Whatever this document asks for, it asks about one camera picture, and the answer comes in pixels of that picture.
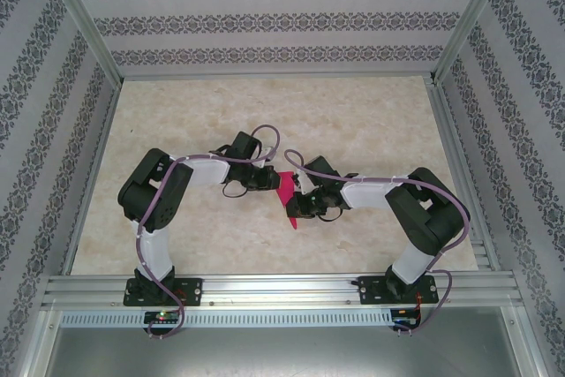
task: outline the beige floor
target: beige floor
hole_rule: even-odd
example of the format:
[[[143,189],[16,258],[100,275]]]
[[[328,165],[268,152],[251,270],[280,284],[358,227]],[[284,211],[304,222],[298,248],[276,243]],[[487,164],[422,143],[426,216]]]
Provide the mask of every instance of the beige floor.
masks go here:
[[[127,82],[73,274],[129,275],[136,267],[117,193],[149,148],[205,153],[263,123],[282,134],[278,170],[292,170],[283,158],[292,147],[307,161],[324,155],[342,174],[393,176],[426,166],[453,189],[421,78]],[[258,136],[274,141],[268,130]],[[378,272],[406,243],[390,211],[346,211],[336,222],[302,220],[293,230],[274,192],[232,200],[218,186],[186,192],[171,224],[170,255],[182,274]],[[471,244],[439,265],[477,269]]]

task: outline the red cloth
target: red cloth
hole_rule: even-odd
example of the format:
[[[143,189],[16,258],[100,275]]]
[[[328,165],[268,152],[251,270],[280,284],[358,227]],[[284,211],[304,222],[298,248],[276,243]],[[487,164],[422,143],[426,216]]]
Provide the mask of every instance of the red cloth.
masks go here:
[[[289,200],[292,199],[294,195],[294,181],[292,180],[292,176],[294,172],[292,171],[284,171],[279,172],[279,176],[281,176],[281,185],[278,189],[276,189],[276,194],[279,195],[279,199],[284,207],[286,204],[289,203]],[[294,230],[297,229],[297,219],[296,218],[289,218],[290,223]]]

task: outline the cable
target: cable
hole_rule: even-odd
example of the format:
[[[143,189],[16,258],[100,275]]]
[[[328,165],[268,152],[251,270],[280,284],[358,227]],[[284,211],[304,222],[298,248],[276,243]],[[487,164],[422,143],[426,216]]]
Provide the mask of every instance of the cable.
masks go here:
[[[222,189],[222,194],[228,199],[243,198],[247,194],[247,192],[249,192],[249,189],[245,187],[245,191],[243,193],[238,194],[236,196],[228,196],[226,194],[226,188],[228,187],[228,185],[230,185],[230,183],[226,183],[225,185],[223,185],[223,189]]]
[[[296,155],[298,157],[298,159],[300,160],[300,164],[291,160],[289,158],[289,154]],[[455,205],[455,207],[459,211],[459,214],[461,214],[461,217],[463,218],[463,232],[461,233],[461,236],[455,242],[453,242],[451,245],[447,245],[443,249],[441,249],[440,252],[435,256],[435,258],[433,258],[433,260],[430,262],[430,264],[426,268],[426,271],[429,272],[429,273],[432,273],[432,274],[437,274],[437,273],[446,274],[448,276],[448,287],[445,290],[445,294],[443,295],[443,298],[441,298],[440,302],[433,309],[433,311],[430,313],[430,315],[428,316],[426,321],[424,321],[422,324],[420,324],[414,330],[410,330],[408,328],[407,330],[404,330],[403,333],[404,334],[416,333],[422,327],[425,327],[427,325],[427,323],[437,314],[437,312],[440,311],[441,307],[446,302],[446,300],[448,298],[448,294],[451,291],[451,286],[453,284],[453,277],[452,277],[452,275],[449,271],[447,271],[446,269],[437,269],[437,270],[432,271],[432,267],[435,265],[435,263],[438,260],[440,260],[443,253],[445,253],[445,252],[453,249],[454,247],[460,245],[465,240],[467,235],[469,234],[469,228],[470,228],[469,218],[467,217],[467,213],[465,212],[465,209],[464,209],[461,201],[458,198],[456,198],[455,196],[453,196],[453,195],[449,194],[448,192],[446,192],[445,190],[441,189],[440,187],[437,187],[435,185],[430,185],[429,183],[426,183],[426,182],[423,182],[423,181],[412,180],[410,178],[397,178],[397,177],[393,177],[393,178],[386,178],[386,177],[355,178],[355,177],[332,176],[330,174],[324,174],[324,173],[321,173],[321,172],[312,171],[312,170],[309,170],[308,168],[305,168],[304,167],[304,157],[298,151],[296,151],[294,149],[285,150],[284,151],[284,157],[286,158],[286,160],[288,162],[290,162],[291,165],[294,165],[298,170],[302,170],[303,172],[305,172],[307,174],[312,174],[313,176],[316,176],[316,177],[328,178],[328,179],[331,179],[331,180],[344,181],[344,182],[354,182],[354,183],[363,183],[363,182],[367,182],[367,183],[400,183],[400,184],[409,184],[409,185],[425,187],[426,189],[429,189],[433,192],[438,193],[439,195],[443,196],[444,198],[449,200],[451,203],[453,203],[453,205]]]
[[[403,328],[402,331],[399,330],[401,334],[413,335],[418,331],[420,331],[425,326],[427,326],[432,320],[432,318],[440,311],[443,304],[445,304],[445,302],[448,300],[449,293],[451,292],[451,287],[453,286],[453,276],[451,275],[451,273],[447,271],[447,269],[435,269],[434,271],[429,271],[429,272],[431,274],[439,274],[439,273],[445,274],[448,277],[448,287],[445,289],[445,293],[441,297],[440,302],[438,302],[438,305],[433,309],[433,311],[430,312],[426,320],[422,322],[418,327],[411,329],[402,324],[398,324],[397,322],[395,322],[395,327]]]
[[[169,333],[167,333],[165,335],[160,335],[160,336],[154,335],[153,333],[151,333],[151,327],[154,325],[154,321],[151,321],[149,323],[149,326],[147,327],[147,332],[149,334],[149,338],[156,337],[156,338],[159,338],[159,339],[166,339],[166,338],[171,337],[174,334],[176,334],[185,324],[185,306],[183,305],[183,302],[172,291],[167,289],[167,287],[163,283],[161,283],[157,277],[155,277],[155,275],[151,272],[151,269],[149,269],[149,267],[147,266],[145,258],[143,257],[143,253],[141,252],[141,235],[143,234],[143,226],[145,225],[145,223],[147,222],[147,220],[149,219],[149,217],[153,213],[153,210],[157,206],[157,202],[159,201],[159,198],[161,197],[162,191],[164,190],[165,185],[167,184],[167,181],[169,180],[169,177],[173,172],[173,169],[175,169],[175,167],[179,163],[187,161],[189,159],[210,159],[210,158],[213,158],[213,159],[217,159],[218,161],[237,162],[237,163],[254,163],[254,162],[260,162],[260,161],[263,161],[263,160],[270,161],[271,159],[273,159],[275,157],[276,150],[279,148],[279,145],[281,143],[281,133],[279,133],[279,131],[274,126],[272,126],[271,124],[262,124],[262,125],[258,126],[257,128],[255,128],[252,131],[251,135],[253,136],[257,131],[259,131],[262,128],[269,128],[269,129],[273,130],[275,132],[275,135],[276,135],[275,146],[273,147],[273,149],[268,154],[266,154],[264,156],[257,157],[255,159],[226,158],[225,156],[219,156],[219,155],[214,155],[214,154],[198,154],[198,155],[182,156],[180,158],[177,158],[175,161],[173,161],[173,163],[167,169],[167,172],[165,173],[164,177],[162,178],[161,184],[159,185],[159,188],[157,189],[155,196],[151,200],[151,203],[149,204],[147,211],[145,212],[145,214],[141,218],[141,221],[139,221],[138,230],[137,230],[137,237],[136,237],[136,241],[135,241],[135,249],[136,249],[136,252],[138,254],[139,263],[141,264],[141,266],[143,267],[143,269],[145,270],[145,272],[147,273],[147,275],[149,276],[151,281],[154,282],[157,285],[157,287],[159,287],[161,290],[163,290],[165,293],[167,293],[167,295],[169,295],[169,297],[172,298],[177,303],[178,311],[180,313],[180,319],[178,321],[177,326],[174,327]]]
[[[418,311],[418,317],[416,317],[416,320],[420,320],[422,318],[422,295],[420,295],[420,292],[417,291],[416,292],[416,308],[414,309],[415,311]]]
[[[339,210],[339,215],[336,218],[332,218],[331,220],[327,220],[326,218],[322,218],[321,215],[316,215],[318,218],[320,218],[320,221],[323,222],[334,222],[335,220],[337,220],[340,216],[343,215],[343,209]]]

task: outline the patterned wallpaper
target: patterned wallpaper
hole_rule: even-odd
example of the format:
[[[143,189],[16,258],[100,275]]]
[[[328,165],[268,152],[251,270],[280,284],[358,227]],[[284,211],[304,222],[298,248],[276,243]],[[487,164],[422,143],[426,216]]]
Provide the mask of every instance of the patterned wallpaper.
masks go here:
[[[0,376],[61,272],[117,92],[62,0],[0,0]]]
[[[489,0],[444,81],[502,266],[565,375],[562,0]]]
[[[469,0],[83,0],[125,76],[431,71]]]

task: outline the aluminum rail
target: aluminum rail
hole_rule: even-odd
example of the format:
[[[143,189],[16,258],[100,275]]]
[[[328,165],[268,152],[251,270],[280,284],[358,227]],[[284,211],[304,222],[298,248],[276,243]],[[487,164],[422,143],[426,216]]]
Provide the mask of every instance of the aluminum rail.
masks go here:
[[[453,289],[445,307],[523,305],[516,279],[509,271],[454,272]],[[331,309],[372,308],[361,305],[358,288],[351,284],[360,275],[193,275],[204,280],[201,305],[190,309]],[[435,275],[438,294],[443,296],[448,278]],[[43,311],[132,310],[124,306],[126,275],[52,276]],[[380,308],[411,305],[378,305]]]

